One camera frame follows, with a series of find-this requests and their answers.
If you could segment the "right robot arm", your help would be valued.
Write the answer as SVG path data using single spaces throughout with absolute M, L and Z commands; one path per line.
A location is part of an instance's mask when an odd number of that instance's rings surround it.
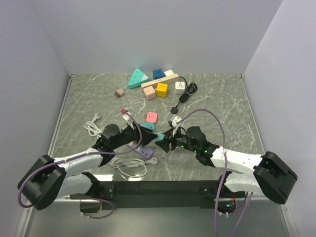
M 205 166 L 227 168 L 230 172 L 217 184 L 217 193 L 228 197 L 236 192 L 264 194 L 277 204 L 285 204 L 298 180 L 297 174 L 275 153 L 252 155 L 232 150 L 207 141 L 200 127 L 191 126 L 185 133 L 172 128 L 155 144 L 165 152 L 177 147 L 195 153 Z

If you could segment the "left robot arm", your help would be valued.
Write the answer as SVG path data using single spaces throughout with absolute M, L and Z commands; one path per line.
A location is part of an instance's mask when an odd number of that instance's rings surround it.
M 41 156 L 18 183 L 18 203 L 26 207 L 21 200 L 25 196 L 31 207 L 43 210 L 64 196 L 100 198 L 104 192 L 100 181 L 88 169 L 108 164 L 116 155 L 114 150 L 121 146 L 133 141 L 145 146 L 156 138 L 152 130 L 138 124 L 128 125 L 123 130 L 109 124 L 96 143 L 84 152 L 63 158 Z

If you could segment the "purple power strip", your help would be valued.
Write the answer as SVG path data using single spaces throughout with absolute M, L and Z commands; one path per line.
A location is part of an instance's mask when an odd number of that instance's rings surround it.
M 133 143 L 126 144 L 126 146 L 130 148 L 131 150 L 136 147 L 136 145 Z M 153 150 L 149 147 L 137 147 L 133 151 L 147 160 L 151 159 L 154 153 Z

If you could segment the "teal power strip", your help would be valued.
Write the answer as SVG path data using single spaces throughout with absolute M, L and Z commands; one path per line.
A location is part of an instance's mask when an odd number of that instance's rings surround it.
M 154 132 L 155 131 L 155 124 L 153 122 L 146 122 L 141 124 L 144 130 L 149 131 L 149 132 Z

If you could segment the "teal small charger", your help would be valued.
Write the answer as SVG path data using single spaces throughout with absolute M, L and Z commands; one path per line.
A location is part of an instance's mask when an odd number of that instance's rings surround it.
M 160 140 L 163 140 L 164 139 L 164 134 L 162 134 L 162 133 L 157 133 L 157 141 L 160 141 Z

